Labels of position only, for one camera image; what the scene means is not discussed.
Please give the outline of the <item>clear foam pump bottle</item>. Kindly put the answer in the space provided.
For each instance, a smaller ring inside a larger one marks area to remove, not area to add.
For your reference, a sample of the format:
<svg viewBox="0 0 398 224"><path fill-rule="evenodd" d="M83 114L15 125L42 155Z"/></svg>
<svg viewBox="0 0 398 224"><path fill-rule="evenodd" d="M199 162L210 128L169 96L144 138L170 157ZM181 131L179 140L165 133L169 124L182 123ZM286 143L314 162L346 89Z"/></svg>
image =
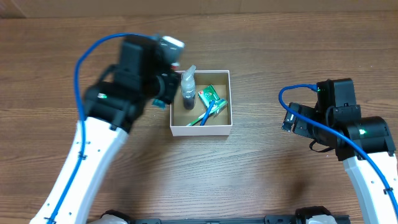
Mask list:
<svg viewBox="0 0 398 224"><path fill-rule="evenodd" d="M192 110L195 106L195 71L196 66L192 65L189 69L184 71L181 75L181 93L183 98L183 106L186 110Z"/></svg>

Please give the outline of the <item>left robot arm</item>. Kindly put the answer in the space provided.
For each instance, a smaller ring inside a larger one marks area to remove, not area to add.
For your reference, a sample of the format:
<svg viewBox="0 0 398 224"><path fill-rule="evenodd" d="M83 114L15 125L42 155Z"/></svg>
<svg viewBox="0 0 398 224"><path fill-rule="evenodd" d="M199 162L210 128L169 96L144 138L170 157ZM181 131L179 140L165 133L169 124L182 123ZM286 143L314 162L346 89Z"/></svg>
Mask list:
<svg viewBox="0 0 398 224"><path fill-rule="evenodd" d="M79 74L100 44L121 37L119 61L108 66L85 94ZM170 36L111 34L97 40L78 59L74 94L78 111L75 137L60 174L31 223L86 223L109 165L129 137L148 101L165 108L180 83L176 72L185 44Z"/></svg>

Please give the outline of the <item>red teal toothpaste tube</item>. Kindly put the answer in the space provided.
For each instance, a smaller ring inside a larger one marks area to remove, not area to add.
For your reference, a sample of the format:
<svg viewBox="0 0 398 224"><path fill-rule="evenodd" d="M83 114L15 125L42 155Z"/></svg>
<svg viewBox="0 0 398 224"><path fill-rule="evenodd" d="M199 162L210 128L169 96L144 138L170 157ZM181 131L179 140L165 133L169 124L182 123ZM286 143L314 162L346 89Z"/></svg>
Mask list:
<svg viewBox="0 0 398 224"><path fill-rule="evenodd" d="M180 63L179 62L174 62L171 67L172 67L173 70L177 70L180 67ZM156 107L158 107L158 108L160 108L162 110L164 110L166 108L166 104L163 101L158 100L158 99L154 99L153 102L152 102L152 105L156 106Z"/></svg>

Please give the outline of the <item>green soap box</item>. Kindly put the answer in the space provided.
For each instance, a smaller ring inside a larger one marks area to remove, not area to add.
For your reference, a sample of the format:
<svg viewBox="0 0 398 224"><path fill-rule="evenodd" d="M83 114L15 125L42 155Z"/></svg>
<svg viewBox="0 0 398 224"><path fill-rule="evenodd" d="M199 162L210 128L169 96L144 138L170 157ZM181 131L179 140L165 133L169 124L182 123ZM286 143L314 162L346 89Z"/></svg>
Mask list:
<svg viewBox="0 0 398 224"><path fill-rule="evenodd" d="M200 90L198 92L199 99L201 99L201 102L204 104L206 109L209 108L211 101L214 101L214 105L212 110L216 111L219 102L221 101L221 98L217 94L215 88L213 85L208 85L206 88Z"/></svg>

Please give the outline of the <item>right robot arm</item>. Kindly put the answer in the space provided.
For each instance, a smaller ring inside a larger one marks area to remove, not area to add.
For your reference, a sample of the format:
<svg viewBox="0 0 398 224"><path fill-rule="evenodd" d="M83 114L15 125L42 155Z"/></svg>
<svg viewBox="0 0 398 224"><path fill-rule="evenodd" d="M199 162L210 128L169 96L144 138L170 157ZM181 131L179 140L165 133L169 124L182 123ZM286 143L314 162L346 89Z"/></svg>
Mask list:
<svg viewBox="0 0 398 224"><path fill-rule="evenodd" d="M397 223L396 146L387 122L364 117L352 79L326 80L305 87L317 94L314 107L284 103L287 86L278 95L286 110L282 129L334 151L356 192L365 223Z"/></svg>

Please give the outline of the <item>blue disposable razor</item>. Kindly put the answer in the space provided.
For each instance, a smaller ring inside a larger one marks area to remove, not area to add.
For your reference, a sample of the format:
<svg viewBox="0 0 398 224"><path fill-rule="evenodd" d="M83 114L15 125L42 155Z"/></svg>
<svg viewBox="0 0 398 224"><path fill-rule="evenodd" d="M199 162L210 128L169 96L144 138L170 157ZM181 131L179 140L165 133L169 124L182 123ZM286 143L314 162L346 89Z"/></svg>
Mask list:
<svg viewBox="0 0 398 224"><path fill-rule="evenodd" d="M211 111L212 111L214 105L215 105L215 100L211 100L211 101L210 101L210 104L209 104L209 107L208 107L208 109L207 109L207 111L206 111L206 113L205 113L204 116L202 117L200 126L204 126L204 125L205 125L205 123L206 123L206 121L207 121L207 119L208 119L208 117L209 117L209 115L210 115L210 113L211 113Z"/></svg>

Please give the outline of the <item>green toothbrush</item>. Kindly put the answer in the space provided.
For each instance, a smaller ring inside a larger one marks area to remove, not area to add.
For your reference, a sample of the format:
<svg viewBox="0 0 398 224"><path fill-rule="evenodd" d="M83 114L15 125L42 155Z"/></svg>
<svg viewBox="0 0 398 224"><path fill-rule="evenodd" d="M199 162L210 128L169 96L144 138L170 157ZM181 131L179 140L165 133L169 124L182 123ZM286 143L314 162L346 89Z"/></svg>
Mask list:
<svg viewBox="0 0 398 224"><path fill-rule="evenodd" d="M228 102L225 99L221 99L221 101L218 104L218 107L216 109L216 111L212 110L209 117L210 116L216 116L217 114L219 114L220 112L223 111L223 109L227 106ZM197 119L195 119L194 121L192 121L191 123L188 123L187 126L194 126L197 123L201 123L202 117L204 116L206 112L204 112L202 115L200 115Z"/></svg>

